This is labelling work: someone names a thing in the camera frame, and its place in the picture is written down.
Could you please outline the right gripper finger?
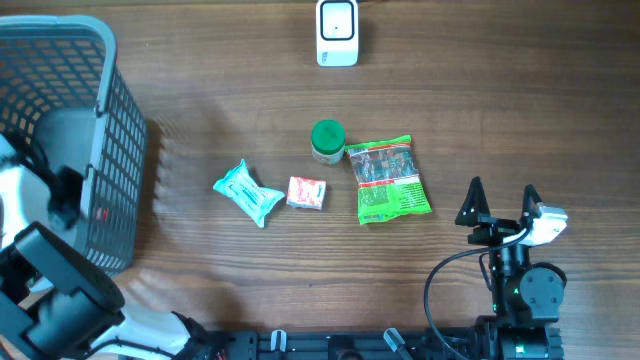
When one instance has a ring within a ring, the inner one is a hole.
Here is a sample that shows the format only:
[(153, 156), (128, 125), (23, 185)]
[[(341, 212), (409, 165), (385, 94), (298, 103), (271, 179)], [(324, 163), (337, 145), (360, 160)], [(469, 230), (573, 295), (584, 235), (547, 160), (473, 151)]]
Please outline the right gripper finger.
[(456, 216), (456, 225), (479, 225), (490, 216), (490, 209), (484, 187), (479, 176), (469, 185), (465, 200)]
[(539, 216), (537, 204), (541, 202), (541, 197), (532, 184), (524, 188), (521, 217), (519, 220), (522, 228), (530, 228), (533, 220)]

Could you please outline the green snack bag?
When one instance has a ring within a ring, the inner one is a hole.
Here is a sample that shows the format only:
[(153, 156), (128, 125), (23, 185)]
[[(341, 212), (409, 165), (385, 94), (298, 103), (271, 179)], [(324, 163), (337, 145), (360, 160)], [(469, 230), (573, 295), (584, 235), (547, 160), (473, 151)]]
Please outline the green snack bag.
[(411, 144), (412, 137), (403, 135), (345, 147), (358, 184), (361, 225), (432, 212)]

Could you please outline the red small box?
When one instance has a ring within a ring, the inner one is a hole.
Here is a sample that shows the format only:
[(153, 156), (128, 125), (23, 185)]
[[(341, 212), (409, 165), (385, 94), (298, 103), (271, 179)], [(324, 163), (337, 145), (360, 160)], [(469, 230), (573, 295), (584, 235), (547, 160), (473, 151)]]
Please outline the red small box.
[(292, 176), (289, 180), (286, 203), (294, 208), (321, 210), (326, 194), (324, 180)]

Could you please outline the teal wet wipes pack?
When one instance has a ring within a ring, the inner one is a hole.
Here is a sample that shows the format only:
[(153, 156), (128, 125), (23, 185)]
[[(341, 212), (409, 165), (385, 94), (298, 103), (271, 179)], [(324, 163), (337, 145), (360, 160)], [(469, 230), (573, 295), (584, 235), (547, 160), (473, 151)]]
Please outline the teal wet wipes pack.
[(265, 227), (267, 215), (285, 197), (282, 191), (259, 186), (244, 159), (218, 180), (213, 189), (230, 198), (259, 228)]

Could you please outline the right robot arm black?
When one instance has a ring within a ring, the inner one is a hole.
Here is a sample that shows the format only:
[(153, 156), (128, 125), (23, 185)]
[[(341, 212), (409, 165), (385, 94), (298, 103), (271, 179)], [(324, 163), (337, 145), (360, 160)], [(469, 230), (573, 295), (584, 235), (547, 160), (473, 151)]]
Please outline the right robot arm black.
[(464, 354), (471, 359), (561, 359), (559, 331), (550, 326), (559, 320), (567, 277), (551, 263), (532, 263), (530, 249), (551, 243), (566, 229), (565, 210), (544, 203), (528, 185), (518, 220), (494, 217), (476, 176), (455, 223), (472, 229), (468, 243), (488, 258), (481, 273), (494, 312), (477, 318)]

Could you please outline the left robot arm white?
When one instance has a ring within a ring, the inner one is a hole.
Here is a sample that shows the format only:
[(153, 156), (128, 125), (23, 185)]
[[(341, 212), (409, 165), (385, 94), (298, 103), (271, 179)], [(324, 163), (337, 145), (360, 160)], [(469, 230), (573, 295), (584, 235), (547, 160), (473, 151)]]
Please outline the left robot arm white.
[(126, 304), (109, 275), (64, 241), (83, 220), (84, 178), (52, 171), (36, 141), (1, 137), (1, 334), (30, 359), (201, 359), (207, 331)]

